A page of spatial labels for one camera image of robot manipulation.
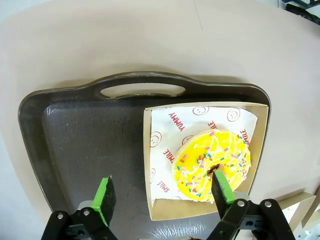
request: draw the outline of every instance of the yellow frosted donut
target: yellow frosted donut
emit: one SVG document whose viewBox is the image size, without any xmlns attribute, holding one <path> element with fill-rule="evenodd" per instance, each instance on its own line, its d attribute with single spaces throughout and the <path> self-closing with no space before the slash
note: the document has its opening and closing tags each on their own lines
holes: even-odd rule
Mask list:
<svg viewBox="0 0 320 240">
<path fill-rule="evenodd" d="M 180 148 L 172 173 L 185 196 L 196 201 L 213 202 L 212 179 L 208 171 L 218 165 L 223 167 L 234 191 L 246 179 L 251 166 L 250 151 L 242 137 L 218 129 L 201 132 Z"/>
</svg>

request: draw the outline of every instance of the handle cutout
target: handle cutout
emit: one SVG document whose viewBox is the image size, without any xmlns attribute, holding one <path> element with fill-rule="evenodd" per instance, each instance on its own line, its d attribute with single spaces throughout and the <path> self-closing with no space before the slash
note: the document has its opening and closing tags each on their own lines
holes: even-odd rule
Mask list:
<svg viewBox="0 0 320 240">
<path fill-rule="evenodd" d="M 185 91 L 186 89 L 182 86 L 148 82 L 112 86 L 102 89 L 100 93 L 108 98 L 134 95 L 166 95 L 175 97 L 183 94 Z"/>
</svg>

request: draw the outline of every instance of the yellow icing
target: yellow icing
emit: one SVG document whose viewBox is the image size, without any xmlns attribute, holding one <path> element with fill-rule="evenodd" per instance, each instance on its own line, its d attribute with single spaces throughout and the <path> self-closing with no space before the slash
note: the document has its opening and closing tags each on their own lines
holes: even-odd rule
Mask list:
<svg viewBox="0 0 320 240">
<path fill-rule="evenodd" d="M 246 179 L 251 166 L 250 151 L 242 137 L 217 129 L 201 132 L 178 151 L 172 173 L 185 196 L 196 201 L 213 202 L 212 180 L 207 171 L 218 164 L 223 164 L 224 175 L 234 191 Z"/>
</svg>

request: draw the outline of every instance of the dark gray tray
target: dark gray tray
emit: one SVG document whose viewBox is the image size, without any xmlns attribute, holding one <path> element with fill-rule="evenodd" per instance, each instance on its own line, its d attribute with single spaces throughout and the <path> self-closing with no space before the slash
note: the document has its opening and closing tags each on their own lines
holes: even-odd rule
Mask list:
<svg viewBox="0 0 320 240">
<path fill-rule="evenodd" d="M 172 97 L 145 94 L 119 98 L 100 93 L 105 88 L 136 83 L 177 85 L 185 92 Z M 80 202 L 93 199 L 103 177 L 112 175 L 117 202 L 110 228 L 118 239 L 204 239 L 218 223 L 218 214 L 150 220 L 143 114 L 148 107 L 213 101 L 260 103 L 271 109 L 268 95 L 252 84 L 200 82 L 164 72 L 129 72 L 79 87 L 33 92 L 21 102 L 18 118 L 34 173 L 53 211 L 73 213 Z"/>
</svg>

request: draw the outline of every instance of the beige table surface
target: beige table surface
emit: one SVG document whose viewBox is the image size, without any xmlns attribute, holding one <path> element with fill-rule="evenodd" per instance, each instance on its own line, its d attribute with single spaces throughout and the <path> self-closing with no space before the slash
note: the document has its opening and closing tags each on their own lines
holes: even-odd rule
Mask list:
<svg viewBox="0 0 320 240">
<path fill-rule="evenodd" d="M 128 71 L 262 87 L 272 104 L 251 192 L 276 198 L 320 183 L 320 26 L 253 0 L 56 0 L 0 25 L 0 130 L 21 184 L 50 212 L 17 112 L 29 93 Z"/>
</svg>

